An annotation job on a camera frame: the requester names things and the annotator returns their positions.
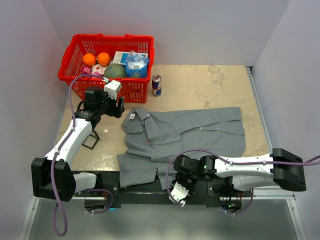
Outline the grey button-up shirt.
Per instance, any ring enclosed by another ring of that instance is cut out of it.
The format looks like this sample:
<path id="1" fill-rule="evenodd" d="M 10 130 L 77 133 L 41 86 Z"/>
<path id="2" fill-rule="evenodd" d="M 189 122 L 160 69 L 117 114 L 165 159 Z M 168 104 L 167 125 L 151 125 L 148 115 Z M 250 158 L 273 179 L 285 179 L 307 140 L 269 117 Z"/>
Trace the grey button-up shirt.
<path id="1" fill-rule="evenodd" d="M 165 181 L 172 181 L 176 174 L 168 164 L 183 151 L 194 159 L 205 155 L 201 149 L 237 158 L 246 149 L 239 107 L 167 112 L 135 107 L 121 127 L 127 147 L 125 153 L 117 156 L 122 188 L 151 183 L 158 177 L 165 189 Z"/>

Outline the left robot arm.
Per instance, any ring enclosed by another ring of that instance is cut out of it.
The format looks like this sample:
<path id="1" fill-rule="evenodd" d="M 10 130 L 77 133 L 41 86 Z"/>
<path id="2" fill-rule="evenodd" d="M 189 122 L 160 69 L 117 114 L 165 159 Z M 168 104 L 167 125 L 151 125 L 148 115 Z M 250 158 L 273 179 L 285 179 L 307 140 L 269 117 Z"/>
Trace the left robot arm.
<path id="1" fill-rule="evenodd" d="M 36 157 L 31 164 L 33 194 L 39 198 L 60 199 L 68 202 L 73 195 L 87 191 L 99 196 L 104 184 L 90 172 L 73 173 L 70 166 L 85 140 L 98 138 L 95 127 L 103 115 L 120 118 L 124 112 L 124 98 L 118 93 L 122 85 L 111 82 L 104 87 L 91 86 L 84 92 L 67 131 L 55 147 L 43 158 Z"/>

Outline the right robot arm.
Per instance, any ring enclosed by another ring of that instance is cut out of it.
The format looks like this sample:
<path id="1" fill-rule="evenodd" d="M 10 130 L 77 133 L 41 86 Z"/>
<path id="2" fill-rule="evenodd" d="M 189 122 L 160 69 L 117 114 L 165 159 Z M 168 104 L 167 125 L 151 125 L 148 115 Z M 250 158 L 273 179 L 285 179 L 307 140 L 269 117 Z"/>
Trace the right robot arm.
<path id="1" fill-rule="evenodd" d="M 233 197 L 253 188 L 279 186 L 291 192 L 307 189 L 303 160 L 282 148 L 254 157 L 222 157 L 209 150 L 200 159 L 191 158 L 183 151 L 174 160 L 176 171 L 171 186 L 190 196 L 198 181 L 220 180 L 215 191 Z"/>

